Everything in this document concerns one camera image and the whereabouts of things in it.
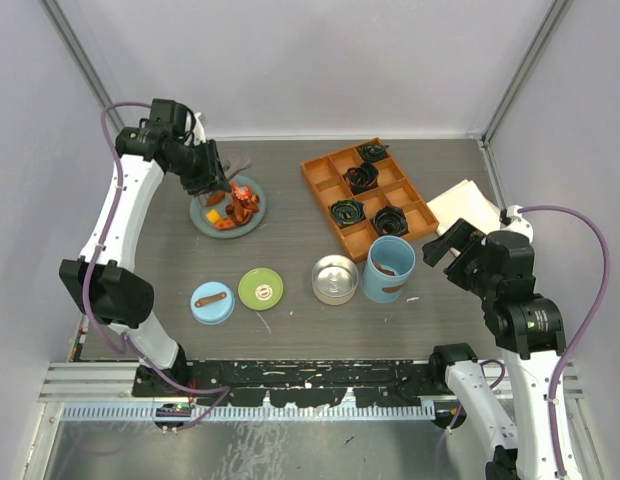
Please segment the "grey-blue plate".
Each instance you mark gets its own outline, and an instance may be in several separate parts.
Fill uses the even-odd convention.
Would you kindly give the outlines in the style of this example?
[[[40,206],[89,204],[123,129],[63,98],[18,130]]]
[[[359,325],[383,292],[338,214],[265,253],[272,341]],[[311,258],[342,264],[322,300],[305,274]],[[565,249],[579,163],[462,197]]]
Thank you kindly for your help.
[[[207,214],[210,211],[215,210],[221,218],[225,218],[225,207],[230,204],[229,200],[224,198],[216,205],[205,206],[198,200],[192,199],[189,205],[190,219],[195,227],[203,234],[216,239],[237,238],[254,230],[264,219],[265,212],[267,210],[267,199],[265,196],[265,191],[261,185],[254,179],[244,175],[238,175],[234,179],[234,182],[239,187],[249,187],[252,190],[252,193],[259,197],[259,202],[257,203],[259,211],[254,213],[248,222],[242,226],[237,226],[230,230],[218,230],[207,218]]]

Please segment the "pile of food pieces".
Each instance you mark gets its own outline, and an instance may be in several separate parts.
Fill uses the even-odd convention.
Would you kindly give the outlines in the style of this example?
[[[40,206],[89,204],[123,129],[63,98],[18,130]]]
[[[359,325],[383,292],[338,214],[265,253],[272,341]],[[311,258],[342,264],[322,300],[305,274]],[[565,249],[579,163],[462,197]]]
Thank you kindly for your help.
[[[247,226],[260,211],[260,197],[248,184],[230,183],[231,191],[218,191],[206,197],[204,217],[217,231]]]

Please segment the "blue cylindrical lunch container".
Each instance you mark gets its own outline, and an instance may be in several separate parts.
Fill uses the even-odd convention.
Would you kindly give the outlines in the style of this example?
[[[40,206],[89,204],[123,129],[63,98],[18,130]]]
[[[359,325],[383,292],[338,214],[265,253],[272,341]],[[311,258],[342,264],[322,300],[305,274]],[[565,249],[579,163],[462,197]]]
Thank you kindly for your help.
[[[364,294],[377,303],[397,300],[416,262],[416,253],[406,240],[397,236],[379,237],[368,251],[362,277]]]

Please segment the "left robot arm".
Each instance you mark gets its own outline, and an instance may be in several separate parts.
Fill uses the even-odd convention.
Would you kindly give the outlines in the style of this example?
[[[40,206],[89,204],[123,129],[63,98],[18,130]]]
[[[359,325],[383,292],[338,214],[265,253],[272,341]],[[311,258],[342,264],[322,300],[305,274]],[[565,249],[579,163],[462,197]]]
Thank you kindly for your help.
[[[189,386],[185,351],[154,312],[153,286],[134,272],[141,229],[166,174],[195,192],[227,187],[216,146],[186,143],[170,128],[127,128],[109,145],[114,167],[104,205],[79,256],[61,262],[59,277],[92,330],[114,353],[134,353],[166,395],[224,397],[225,387]]]

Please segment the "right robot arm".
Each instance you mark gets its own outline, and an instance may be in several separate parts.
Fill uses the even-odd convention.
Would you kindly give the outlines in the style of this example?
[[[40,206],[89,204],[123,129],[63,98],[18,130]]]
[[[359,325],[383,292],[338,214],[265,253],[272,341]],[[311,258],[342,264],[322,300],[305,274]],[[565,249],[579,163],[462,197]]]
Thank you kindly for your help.
[[[563,320],[556,304],[535,291],[535,254],[529,238],[510,230],[484,234],[458,219],[424,245],[424,261],[433,266],[451,249],[459,254],[444,273],[480,299],[508,374],[515,415],[508,416],[466,343],[434,348],[430,385],[460,401],[485,452],[486,478],[582,478],[563,385],[552,380],[566,350]]]

